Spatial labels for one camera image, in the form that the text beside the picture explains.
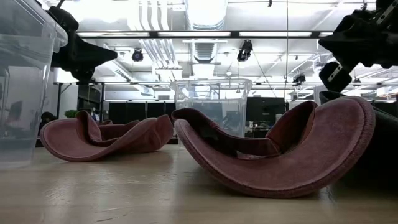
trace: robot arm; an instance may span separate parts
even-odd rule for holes
[[[62,47],[59,53],[53,54],[51,67],[60,67],[71,72],[80,83],[88,83],[95,67],[116,59],[118,54],[82,40],[76,33],[79,23],[69,12],[60,8],[63,2],[60,1],[58,6],[52,6],[47,11],[68,34],[68,44]]]
[[[319,76],[331,91],[341,92],[359,64],[398,65],[398,0],[378,0],[375,11],[355,10],[344,17],[333,35],[319,40],[337,62],[325,65]]]

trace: spotlight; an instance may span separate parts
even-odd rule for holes
[[[303,83],[303,82],[305,82],[304,73],[301,73],[300,75],[297,75],[296,77],[293,77],[293,82],[294,83]]]
[[[237,60],[239,62],[245,62],[249,59],[251,51],[253,50],[253,45],[251,40],[245,40],[242,47],[239,50]]]
[[[140,62],[144,59],[142,54],[142,49],[134,49],[134,53],[132,54],[131,59],[135,62]]]

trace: transparent plastic container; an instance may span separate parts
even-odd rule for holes
[[[184,80],[171,83],[176,109],[195,108],[227,133],[244,137],[246,99],[252,87],[247,79]]]
[[[52,54],[67,41],[34,0],[0,2],[0,169],[30,163]]]

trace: person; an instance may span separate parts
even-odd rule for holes
[[[46,111],[44,113],[42,113],[42,121],[40,122],[39,125],[39,133],[37,135],[40,135],[40,130],[43,128],[44,125],[46,125],[47,123],[51,122],[51,121],[55,121],[57,119],[56,116],[54,116],[52,113]]]

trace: collapsed fabric bowl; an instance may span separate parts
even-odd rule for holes
[[[70,162],[86,162],[114,152],[154,152],[172,135],[173,126],[167,115],[99,127],[87,112],[81,111],[76,118],[46,124],[40,139],[54,156]]]
[[[199,165],[229,188],[265,198],[299,197],[332,184],[355,165],[375,127],[372,106],[357,97],[302,103],[263,139],[230,136],[191,108],[172,117]]]
[[[113,122],[112,122],[111,120],[106,120],[106,121],[103,121],[103,122],[101,122],[100,124],[98,124],[98,126],[101,126],[101,125],[109,125],[109,124],[113,124]]]

